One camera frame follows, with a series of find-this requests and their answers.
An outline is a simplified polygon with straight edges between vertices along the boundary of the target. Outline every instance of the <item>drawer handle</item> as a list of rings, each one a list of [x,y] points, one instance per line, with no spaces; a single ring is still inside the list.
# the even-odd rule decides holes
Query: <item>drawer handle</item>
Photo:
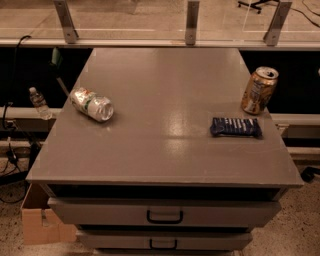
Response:
[[[177,239],[174,240],[174,245],[172,247],[168,247],[168,248],[165,248],[165,247],[154,247],[152,245],[152,239],[149,240],[149,246],[150,246],[150,249],[152,250],[163,250],[163,251],[166,251],[166,250],[176,250],[177,249],[177,246],[178,246],[178,241]]]
[[[152,224],[162,224],[162,225],[163,224],[165,224],[165,225],[168,225],[168,224],[169,225],[170,224],[179,224],[183,220],[183,212],[182,211],[180,211],[179,219],[177,219],[177,220],[153,220],[153,219],[151,219],[150,215],[151,215],[151,211],[148,210],[147,211],[147,220],[148,220],[149,223],[152,223]]]

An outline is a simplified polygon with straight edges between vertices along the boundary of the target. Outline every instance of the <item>black wall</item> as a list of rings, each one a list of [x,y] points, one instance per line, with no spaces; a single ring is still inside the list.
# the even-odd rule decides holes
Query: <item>black wall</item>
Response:
[[[53,48],[0,48],[0,106],[10,100],[13,107],[32,107],[29,87],[41,91],[52,108],[61,108],[67,97],[50,68]],[[58,69],[67,88],[74,86],[92,49],[59,49],[63,61]]]

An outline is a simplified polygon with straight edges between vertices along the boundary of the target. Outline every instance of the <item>drawer front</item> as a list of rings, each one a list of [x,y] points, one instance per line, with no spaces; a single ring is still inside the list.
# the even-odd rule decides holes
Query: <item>drawer front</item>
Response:
[[[241,250],[251,240],[250,233],[188,233],[78,231],[87,247],[108,249],[143,249],[155,251]]]
[[[163,256],[164,253],[154,252],[152,250],[125,250],[125,249],[95,249],[94,254],[99,256],[135,256],[135,255],[152,255],[152,256]],[[166,252],[166,256],[234,256],[234,253],[231,251],[178,251],[178,252]]]
[[[50,198],[65,224],[133,226],[262,227],[281,209],[278,202],[208,202]]]

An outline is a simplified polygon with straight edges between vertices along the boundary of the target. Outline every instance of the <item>blue snack wrapper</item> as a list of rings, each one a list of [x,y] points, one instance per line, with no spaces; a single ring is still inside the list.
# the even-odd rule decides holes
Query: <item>blue snack wrapper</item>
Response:
[[[257,118],[214,117],[210,127],[212,136],[241,136],[261,138],[262,131]]]

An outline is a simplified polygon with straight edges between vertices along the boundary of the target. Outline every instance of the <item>aluminum can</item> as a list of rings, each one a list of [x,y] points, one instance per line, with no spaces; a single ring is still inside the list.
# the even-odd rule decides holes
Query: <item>aluminum can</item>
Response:
[[[77,110],[98,122],[107,121],[113,115],[113,104],[107,97],[100,96],[83,87],[73,89],[69,97]]]
[[[269,67],[259,67],[252,73],[241,101],[242,109],[258,115],[267,106],[278,82],[279,73]]]

